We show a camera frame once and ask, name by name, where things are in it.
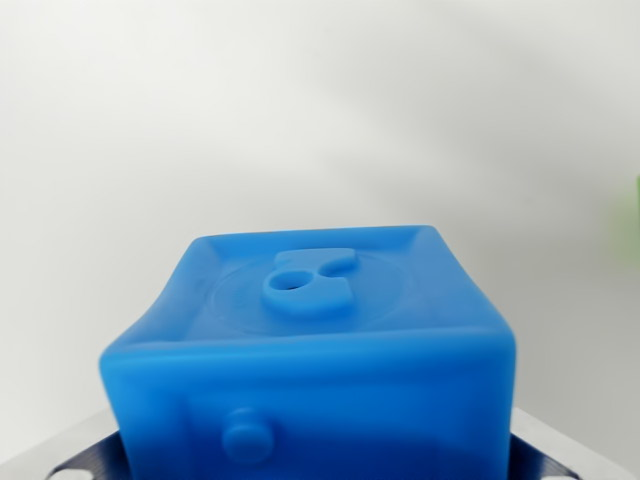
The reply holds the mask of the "black-tipped silver gripper right finger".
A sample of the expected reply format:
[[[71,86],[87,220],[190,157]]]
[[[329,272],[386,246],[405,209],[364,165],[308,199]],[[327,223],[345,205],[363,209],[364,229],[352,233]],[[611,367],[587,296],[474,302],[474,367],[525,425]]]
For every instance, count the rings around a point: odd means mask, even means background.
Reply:
[[[509,479],[595,479],[597,455],[541,420],[514,408]]]

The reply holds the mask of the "black-tipped silver gripper left finger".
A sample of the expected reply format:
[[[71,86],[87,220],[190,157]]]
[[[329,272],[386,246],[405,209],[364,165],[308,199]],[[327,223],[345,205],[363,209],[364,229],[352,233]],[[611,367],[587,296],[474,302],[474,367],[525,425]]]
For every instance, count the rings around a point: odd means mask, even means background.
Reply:
[[[47,479],[131,479],[115,418],[102,410],[54,439],[56,459]]]

